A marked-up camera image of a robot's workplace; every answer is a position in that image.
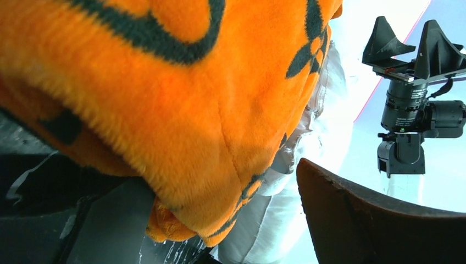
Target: orange blanket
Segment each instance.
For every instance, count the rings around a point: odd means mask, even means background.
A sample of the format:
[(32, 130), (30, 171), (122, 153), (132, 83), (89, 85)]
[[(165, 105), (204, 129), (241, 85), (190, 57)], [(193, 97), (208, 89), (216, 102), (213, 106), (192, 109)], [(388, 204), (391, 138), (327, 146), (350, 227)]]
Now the orange blanket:
[(144, 177), (154, 240), (214, 246), (297, 125), (341, 2), (0, 0), (0, 106)]

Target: robotic arm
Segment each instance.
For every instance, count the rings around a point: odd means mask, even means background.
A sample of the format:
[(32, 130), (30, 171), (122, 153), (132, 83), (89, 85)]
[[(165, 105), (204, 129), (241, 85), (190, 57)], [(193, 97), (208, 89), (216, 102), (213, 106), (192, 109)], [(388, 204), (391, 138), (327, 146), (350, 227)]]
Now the robotic arm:
[[(458, 138), (466, 123), (462, 101), (430, 101), (452, 88), (453, 77), (466, 73), (462, 45), (452, 44), (435, 20), (424, 25), (416, 59), (403, 62), (393, 56), (413, 52), (415, 46), (401, 43), (384, 16), (376, 19), (363, 53), (363, 63), (390, 80), (379, 133), (379, 171), (391, 174), (424, 174), (425, 138)], [(427, 97), (429, 84), (447, 79), (445, 85)]]

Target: black pointed object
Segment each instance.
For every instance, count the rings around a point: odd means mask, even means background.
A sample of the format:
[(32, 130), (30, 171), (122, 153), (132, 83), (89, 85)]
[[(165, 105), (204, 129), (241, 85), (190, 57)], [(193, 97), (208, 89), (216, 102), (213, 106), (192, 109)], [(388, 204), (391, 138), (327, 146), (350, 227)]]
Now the black pointed object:
[(414, 76), (427, 80), (466, 69), (466, 56), (461, 54), (459, 47), (448, 40), (437, 21), (427, 21), (419, 43)]
[(372, 35), (364, 49), (363, 63), (372, 64), (415, 50), (415, 46), (405, 45), (399, 41), (387, 19), (379, 16), (375, 20)]

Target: blanket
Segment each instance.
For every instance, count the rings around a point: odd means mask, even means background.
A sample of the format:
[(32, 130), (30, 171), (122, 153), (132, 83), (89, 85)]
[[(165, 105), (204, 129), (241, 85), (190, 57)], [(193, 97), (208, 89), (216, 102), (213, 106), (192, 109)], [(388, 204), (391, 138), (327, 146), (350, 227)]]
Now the blanket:
[(0, 106), (218, 244), (297, 126), (342, 0), (0, 0)]

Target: white surface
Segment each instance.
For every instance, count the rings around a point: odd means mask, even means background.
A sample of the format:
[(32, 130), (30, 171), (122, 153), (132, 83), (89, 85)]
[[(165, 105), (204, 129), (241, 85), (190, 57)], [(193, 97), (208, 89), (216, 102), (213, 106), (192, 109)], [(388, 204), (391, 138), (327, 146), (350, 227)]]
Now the white surface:
[(404, 41), (429, 3), (430, 0), (345, 0), (342, 16), (330, 22), (353, 103), (353, 120), (380, 81), (371, 67), (361, 63), (375, 19), (385, 16), (397, 38)]

